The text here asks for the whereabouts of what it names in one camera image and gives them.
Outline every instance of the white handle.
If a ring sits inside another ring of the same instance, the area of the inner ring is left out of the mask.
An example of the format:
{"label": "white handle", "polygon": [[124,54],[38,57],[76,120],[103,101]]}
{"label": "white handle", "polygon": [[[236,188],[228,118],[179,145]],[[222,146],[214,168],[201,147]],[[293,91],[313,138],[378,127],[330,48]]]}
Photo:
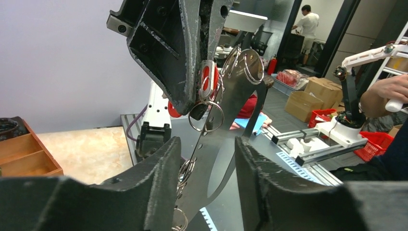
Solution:
{"label": "white handle", "polygon": [[385,109],[389,112],[399,112],[402,109],[404,104],[398,100],[390,100],[388,101],[387,105],[385,105]]}

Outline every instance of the white shirt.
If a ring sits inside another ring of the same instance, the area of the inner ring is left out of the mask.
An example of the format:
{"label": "white shirt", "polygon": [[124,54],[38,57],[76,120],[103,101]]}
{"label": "white shirt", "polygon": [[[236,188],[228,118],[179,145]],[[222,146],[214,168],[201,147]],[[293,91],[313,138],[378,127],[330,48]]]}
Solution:
{"label": "white shirt", "polygon": [[297,27],[303,27],[302,35],[305,36],[305,38],[315,38],[315,32],[318,25],[319,15],[312,12],[303,16],[303,18],[296,24]]}

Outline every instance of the white wall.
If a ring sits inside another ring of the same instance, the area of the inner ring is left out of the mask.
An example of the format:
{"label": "white wall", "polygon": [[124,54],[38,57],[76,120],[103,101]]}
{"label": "white wall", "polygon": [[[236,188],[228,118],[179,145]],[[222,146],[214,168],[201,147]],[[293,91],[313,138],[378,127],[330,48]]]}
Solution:
{"label": "white wall", "polygon": [[0,117],[35,132],[119,125],[147,103],[150,78],[106,28],[122,0],[0,1]]}
{"label": "white wall", "polygon": [[[317,13],[320,17],[319,26],[316,29],[316,39],[326,41],[332,30],[334,21],[340,11],[344,0],[303,0],[302,6],[310,5],[313,13]],[[303,17],[302,11],[299,10],[295,24]]]}
{"label": "white wall", "polygon": [[395,3],[396,0],[361,0],[331,62],[327,79],[338,82],[332,72],[344,58],[370,49]]}

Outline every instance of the wooden compartment box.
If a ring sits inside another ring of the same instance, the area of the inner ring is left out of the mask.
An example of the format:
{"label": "wooden compartment box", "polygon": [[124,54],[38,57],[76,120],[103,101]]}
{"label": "wooden compartment box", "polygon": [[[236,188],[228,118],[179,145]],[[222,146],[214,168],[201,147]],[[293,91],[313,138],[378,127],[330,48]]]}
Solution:
{"label": "wooden compartment box", "polygon": [[2,177],[60,176],[63,170],[24,121],[28,134],[0,141]]}

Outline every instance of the red plastic crate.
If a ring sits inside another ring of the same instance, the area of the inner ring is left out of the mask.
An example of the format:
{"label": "red plastic crate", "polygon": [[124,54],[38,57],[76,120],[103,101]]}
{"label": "red plastic crate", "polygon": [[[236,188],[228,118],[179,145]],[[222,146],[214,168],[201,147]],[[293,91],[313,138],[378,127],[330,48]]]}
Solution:
{"label": "red plastic crate", "polygon": [[329,122],[331,120],[330,115],[335,113],[336,109],[326,109],[326,110],[314,110],[312,111],[312,116],[310,117],[309,121],[309,128],[314,128],[317,123],[321,123],[322,121],[317,121],[316,117],[322,118],[324,121]]}
{"label": "red plastic crate", "polygon": [[385,132],[360,132],[361,136],[367,138],[364,148],[355,150],[354,153],[364,161],[370,161],[374,156],[382,155],[390,146],[394,138]]}

